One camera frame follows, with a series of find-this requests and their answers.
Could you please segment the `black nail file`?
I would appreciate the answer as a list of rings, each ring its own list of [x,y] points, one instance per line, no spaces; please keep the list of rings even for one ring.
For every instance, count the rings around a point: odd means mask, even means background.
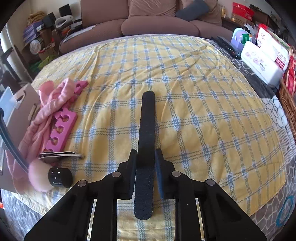
[[[155,121],[155,94],[147,91],[142,96],[134,190],[134,215],[140,220],[150,219],[153,211]]]

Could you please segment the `pink toe separator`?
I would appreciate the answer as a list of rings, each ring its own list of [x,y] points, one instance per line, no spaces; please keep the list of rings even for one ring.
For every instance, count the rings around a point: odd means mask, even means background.
[[[50,133],[45,150],[51,152],[62,152],[68,137],[77,120],[77,114],[67,108],[63,108],[54,114],[53,129]]]
[[[69,108],[81,94],[84,88],[88,86],[88,81],[77,81],[73,96],[62,106],[62,109]]]

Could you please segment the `metal nail clipper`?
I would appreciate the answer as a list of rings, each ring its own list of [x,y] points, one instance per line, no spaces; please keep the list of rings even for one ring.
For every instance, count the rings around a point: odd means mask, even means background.
[[[82,154],[71,152],[71,151],[65,151],[65,152],[43,152],[38,154],[38,159],[42,160],[45,163],[51,164],[58,161],[61,161],[65,158],[78,158],[83,159],[84,156]]]

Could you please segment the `pink powder brush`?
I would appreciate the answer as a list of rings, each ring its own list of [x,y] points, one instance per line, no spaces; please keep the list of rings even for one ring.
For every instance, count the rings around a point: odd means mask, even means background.
[[[29,164],[28,178],[38,192],[48,192],[54,187],[70,188],[73,176],[68,168],[53,167],[36,159]]]

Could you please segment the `pink towel headband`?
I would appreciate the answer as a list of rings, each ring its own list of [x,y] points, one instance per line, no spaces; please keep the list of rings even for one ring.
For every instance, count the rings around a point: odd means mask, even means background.
[[[76,84],[70,78],[64,79],[57,88],[54,87],[53,81],[47,81],[40,86],[41,109],[28,126],[20,144],[16,148],[25,164],[51,167],[49,164],[39,161],[37,155],[45,147],[49,139],[53,114],[74,96],[75,88]],[[22,170],[11,151],[6,152],[6,159],[17,193],[24,194],[31,187],[38,192],[48,192],[53,189],[48,180],[48,174],[44,174],[46,181],[42,182],[41,187],[36,187],[30,183],[29,174]]]

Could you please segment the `grey nail file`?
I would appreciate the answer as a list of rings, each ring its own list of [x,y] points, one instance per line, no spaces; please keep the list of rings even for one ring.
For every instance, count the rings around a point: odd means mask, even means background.
[[[11,139],[11,135],[9,133],[9,130],[6,127],[6,124],[4,122],[4,111],[3,111],[2,108],[0,108],[0,110],[1,110],[1,123],[0,123],[0,127],[1,127],[1,137],[3,139],[3,142],[5,143],[6,148],[12,154],[12,156],[14,157],[14,159],[16,160],[16,162],[20,165],[20,167],[26,173],[28,173],[29,165],[27,164],[27,162],[25,161],[25,159],[22,157],[22,155],[21,155],[20,151],[18,150],[18,148],[14,145],[14,143],[13,143],[13,141]]]

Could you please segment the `clear plastic storage case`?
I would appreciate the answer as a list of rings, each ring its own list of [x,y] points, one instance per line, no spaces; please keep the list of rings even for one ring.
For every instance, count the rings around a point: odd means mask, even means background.
[[[10,87],[7,87],[3,92],[0,99],[0,107],[4,112],[4,122],[7,123],[11,117],[13,110],[15,109],[17,101],[11,91]]]

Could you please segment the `yellow plaid tablecloth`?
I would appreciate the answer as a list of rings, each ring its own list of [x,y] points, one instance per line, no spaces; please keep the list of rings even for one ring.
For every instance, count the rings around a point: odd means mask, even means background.
[[[287,175],[280,139],[262,99],[214,45],[198,37],[148,35],[92,44],[54,60],[32,85],[64,79],[88,86],[71,109],[66,148],[74,181],[95,182],[137,149],[142,95],[156,96],[156,147],[190,178],[215,180],[248,214]]]

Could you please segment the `white cardboard box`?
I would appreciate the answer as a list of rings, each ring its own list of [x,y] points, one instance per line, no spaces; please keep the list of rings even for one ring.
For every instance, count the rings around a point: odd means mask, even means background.
[[[40,98],[36,90],[29,83],[13,95],[17,104],[9,121],[5,124],[11,134],[14,145],[18,147],[33,119],[34,112],[40,104]],[[1,189],[16,193],[13,178],[11,177],[6,160],[7,150],[5,143],[1,140]]]

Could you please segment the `wicker basket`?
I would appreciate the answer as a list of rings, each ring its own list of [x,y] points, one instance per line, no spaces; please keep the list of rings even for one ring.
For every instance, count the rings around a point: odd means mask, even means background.
[[[283,79],[280,80],[279,97],[285,115],[287,116],[287,120],[290,125],[293,138],[296,141],[296,107],[292,96],[290,95],[285,86]]]

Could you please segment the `paper sheet on sofa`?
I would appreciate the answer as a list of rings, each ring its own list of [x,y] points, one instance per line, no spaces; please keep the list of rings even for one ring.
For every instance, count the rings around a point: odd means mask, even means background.
[[[84,29],[82,29],[82,30],[79,30],[79,31],[77,31],[77,32],[74,32],[74,33],[70,34],[69,36],[67,36],[67,37],[62,41],[62,43],[67,42],[67,41],[69,41],[70,39],[72,39],[72,38],[74,38],[74,37],[76,37],[76,36],[79,36],[79,35],[81,35],[81,34],[83,34],[83,33],[85,33],[85,32],[88,32],[88,31],[92,30],[94,27],[96,27],[96,25],[93,25],[93,26],[90,26],[90,27],[84,28]]]

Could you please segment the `purple white bottle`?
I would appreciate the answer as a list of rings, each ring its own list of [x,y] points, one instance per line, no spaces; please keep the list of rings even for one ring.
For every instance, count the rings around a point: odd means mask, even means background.
[[[230,45],[238,52],[241,52],[243,49],[243,44],[241,43],[241,41],[243,39],[243,34],[245,33],[245,30],[243,30],[242,28],[236,28],[233,31]]]

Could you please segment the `white nail lamp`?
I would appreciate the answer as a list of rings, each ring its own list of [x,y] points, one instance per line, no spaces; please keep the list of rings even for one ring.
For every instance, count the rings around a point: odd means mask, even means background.
[[[252,42],[245,43],[241,60],[269,87],[275,88],[279,85],[283,71]]]

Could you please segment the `brown sofa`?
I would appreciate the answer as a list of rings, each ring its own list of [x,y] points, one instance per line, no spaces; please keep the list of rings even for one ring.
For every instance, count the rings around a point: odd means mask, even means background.
[[[193,1],[81,1],[82,29],[92,30],[60,44],[63,54],[97,42],[123,36],[177,34],[202,37],[218,36],[231,40],[232,31],[222,26],[218,1],[204,1],[210,11],[193,21],[176,17],[176,12]]]

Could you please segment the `grey blue cushion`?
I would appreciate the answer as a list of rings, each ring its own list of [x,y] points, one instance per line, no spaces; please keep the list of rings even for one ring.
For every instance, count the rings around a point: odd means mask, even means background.
[[[176,12],[176,17],[185,21],[193,21],[207,14],[210,11],[209,6],[204,1],[193,1],[184,9]]]

